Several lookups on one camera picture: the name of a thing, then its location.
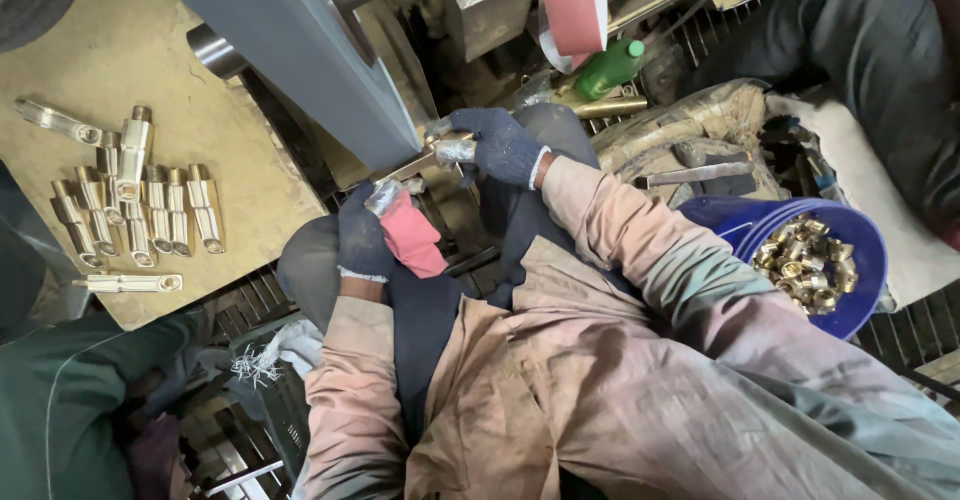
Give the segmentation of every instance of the metal grate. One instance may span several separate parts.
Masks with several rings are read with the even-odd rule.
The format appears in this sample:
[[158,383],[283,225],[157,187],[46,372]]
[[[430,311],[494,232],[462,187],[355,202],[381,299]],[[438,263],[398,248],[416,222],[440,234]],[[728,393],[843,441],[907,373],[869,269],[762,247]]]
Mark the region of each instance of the metal grate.
[[960,349],[960,282],[894,313],[874,314],[856,334],[861,347],[917,369]]

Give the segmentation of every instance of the blue knit glove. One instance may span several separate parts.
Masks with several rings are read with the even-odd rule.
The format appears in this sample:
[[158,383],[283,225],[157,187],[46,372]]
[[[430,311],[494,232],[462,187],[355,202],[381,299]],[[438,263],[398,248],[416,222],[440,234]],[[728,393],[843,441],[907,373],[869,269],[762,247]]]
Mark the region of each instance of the blue knit glove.
[[375,283],[386,283],[394,274],[397,261],[387,248],[383,227],[365,206],[374,193],[369,180],[360,184],[346,200],[337,220],[340,223],[340,254],[337,267],[342,277],[357,277]]
[[468,108],[450,113],[454,130],[473,133],[474,163],[487,175],[510,185],[534,190],[537,166],[549,147],[540,145],[503,108]]

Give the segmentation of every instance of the brass cable lug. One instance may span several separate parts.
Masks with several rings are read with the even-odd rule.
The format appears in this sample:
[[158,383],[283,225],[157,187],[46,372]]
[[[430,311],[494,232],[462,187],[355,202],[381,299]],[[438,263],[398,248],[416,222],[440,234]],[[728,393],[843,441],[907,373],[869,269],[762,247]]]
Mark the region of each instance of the brass cable lug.
[[167,184],[167,210],[170,212],[170,245],[174,254],[184,258],[193,256],[193,213],[186,209],[187,173],[170,168]]
[[126,219],[130,257],[140,268],[156,266],[157,259],[151,251],[150,228],[143,216],[143,206],[139,202],[123,202],[121,208]]
[[18,98],[13,101],[13,109],[20,114],[21,118],[35,126],[41,126],[44,129],[59,133],[84,146],[100,147],[104,131],[92,125],[87,125],[76,117],[25,98]]
[[97,171],[100,173],[103,188],[103,213],[106,220],[114,226],[123,226],[123,212],[120,211],[120,198],[117,197],[117,172],[120,156],[120,133],[103,133],[100,147],[97,147]]
[[93,245],[105,256],[120,255],[120,239],[114,236],[114,226],[107,221],[101,198],[103,183],[97,181],[97,170],[90,166],[76,166],[77,201],[80,209],[90,214],[90,233]]
[[203,164],[190,164],[190,181],[186,185],[203,248],[211,254],[227,252],[217,185],[210,179],[207,167]]
[[124,122],[117,168],[117,196],[122,202],[140,201],[140,178],[154,145],[153,112],[146,106],[134,106],[133,115]]
[[74,286],[86,287],[94,294],[127,292],[167,293],[182,290],[183,275],[85,275]]
[[52,185],[54,197],[50,199],[50,203],[54,207],[56,218],[66,227],[79,260],[95,270],[105,268],[107,263],[97,258],[97,247],[93,242],[93,236],[90,236],[90,228],[84,221],[77,200],[70,194],[70,182],[61,179],[52,182]]
[[170,243],[170,214],[166,205],[167,169],[160,164],[147,164],[147,181],[143,187],[144,215],[150,224],[150,242],[156,252],[173,254]]

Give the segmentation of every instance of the blue bucket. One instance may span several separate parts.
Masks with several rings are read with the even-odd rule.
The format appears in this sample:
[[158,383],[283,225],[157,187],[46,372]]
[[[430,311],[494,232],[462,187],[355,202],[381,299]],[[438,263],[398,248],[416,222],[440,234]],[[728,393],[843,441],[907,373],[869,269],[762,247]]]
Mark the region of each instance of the blue bucket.
[[877,225],[860,211],[822,198],[771,202],[735,196],[700,196],[684,202],[678,211],[691,223],[726,240],[733,246],[733,256],[746,263],[775,230],[810,212],[829,225],[828,236],[853,244],[853,261],[860,275],[853,293],[842,296],[834,312],[810,316],[810,322],[846,341],[877,308],[887,279],[887,247]]

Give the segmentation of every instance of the plywood board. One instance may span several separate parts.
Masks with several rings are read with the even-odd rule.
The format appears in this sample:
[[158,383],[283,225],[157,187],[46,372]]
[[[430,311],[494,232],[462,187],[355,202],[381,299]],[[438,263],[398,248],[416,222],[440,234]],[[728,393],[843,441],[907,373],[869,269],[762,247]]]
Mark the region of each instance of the plywood board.
[[190,51],[186,32],[201,22],[178,0],[76,0],[49,33],[0,54],[0,158],[64,249],[73,250],[50,206],[50,182],[76,179],[73,167],[94,166],[95,153],[22,120],[13,110],[18,97],[114,131],[135,105],[150,106],[151,162],[184,169],[204,163],[217,182],[226,254],[161,255],[156,268],[139,270],[126,258],[111,259],[112,271],[183,275],[179,292],[102,294],[125,329],[276,260],[298,228],[327,214],[239,80],[220,80]]

